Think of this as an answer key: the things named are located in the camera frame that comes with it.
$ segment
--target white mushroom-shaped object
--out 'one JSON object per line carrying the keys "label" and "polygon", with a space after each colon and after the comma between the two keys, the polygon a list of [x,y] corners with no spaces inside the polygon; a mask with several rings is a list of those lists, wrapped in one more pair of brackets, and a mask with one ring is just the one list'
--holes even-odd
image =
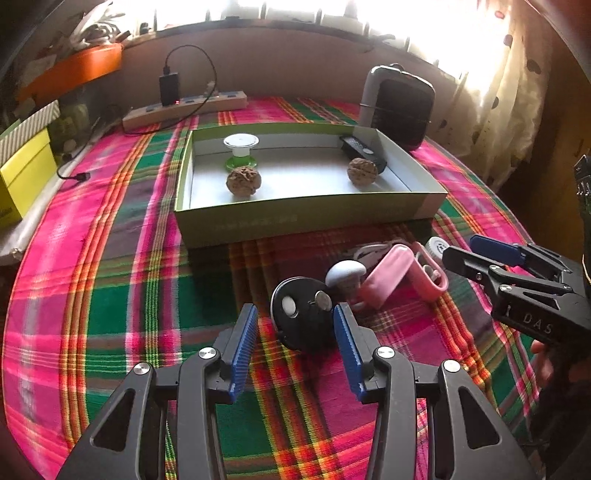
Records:
{"label": "white mushroom-shaped object", "polygon": [[367,273],[365,265],[355,260],[343,260],[333,265],[324,283],[328,288],[337,287],[348,299],[357,295],[361,277]]}

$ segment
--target walnut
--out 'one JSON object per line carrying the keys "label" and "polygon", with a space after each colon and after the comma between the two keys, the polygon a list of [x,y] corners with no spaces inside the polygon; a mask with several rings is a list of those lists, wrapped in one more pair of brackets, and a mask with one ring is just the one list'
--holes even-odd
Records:
{"label": "walnut", "polygon": [[261,175],[252,167],[234,168],[228,175],[226,187],[237,197],[248,197],[261,187]]}
{"label": "walnut", "polygon": [[349,180],[356,187],[371,185],[378,177],[378,168],[375,163],[365,158],[354,158],[347,168]]}

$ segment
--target black round object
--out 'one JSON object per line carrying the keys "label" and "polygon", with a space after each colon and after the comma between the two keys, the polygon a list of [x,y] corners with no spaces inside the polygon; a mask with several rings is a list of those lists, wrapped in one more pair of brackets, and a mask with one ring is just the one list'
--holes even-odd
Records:
{"label": "black round object", "polygon": [[[314,278],[294,277],[277,285],[271,296],[271,319],[279,340],[290,350],[318,351],[334,341],[333,309],[325,311],[315,303],[319,291],[326,293],[328,287]],[[295,304],[291,315],[284,310],[285,297]]]}

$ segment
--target yellow box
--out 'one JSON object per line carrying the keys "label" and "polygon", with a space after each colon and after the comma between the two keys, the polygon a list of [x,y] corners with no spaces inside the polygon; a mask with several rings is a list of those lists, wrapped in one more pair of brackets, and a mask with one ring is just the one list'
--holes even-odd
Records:
{"label": "yellow box", "polygon": [[0,228],[22,220],[56,169],[44,128],[0,167]]}

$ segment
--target blue gripper pad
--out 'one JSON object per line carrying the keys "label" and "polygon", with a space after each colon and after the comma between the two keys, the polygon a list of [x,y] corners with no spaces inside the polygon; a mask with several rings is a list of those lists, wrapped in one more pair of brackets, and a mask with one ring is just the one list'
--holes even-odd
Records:
{"label": "blue gripper pad", "polygon": [[487,236],[474,235],[470,238],[470,249],[482,257],[496,260],[510,267],[522,267],[525,255],[515,245],[499,242]]}
{"label": "blue gripper pad", "polygon": [[343,358],[349,387],[357,400],[363,401],[364,396],[367,394],[363,381],[363,363],[359,350],[353,341],[353,335],[345,318],[345,313],[340,305],[335,307],[333,321],[335,323],[335,337]]}
{"label": "blue gripper pad", "polygon": [[222,361],[227,358],[226,353],[233,353],[230,362],[230,385],[229,395],[232,402],[235,402],[246,384],[248,376],[248,365],[251,361],[252,351],[255,347],[257,330],[258,310],[247,303],[242,307],[238,316],[232,335],[222,355]]}

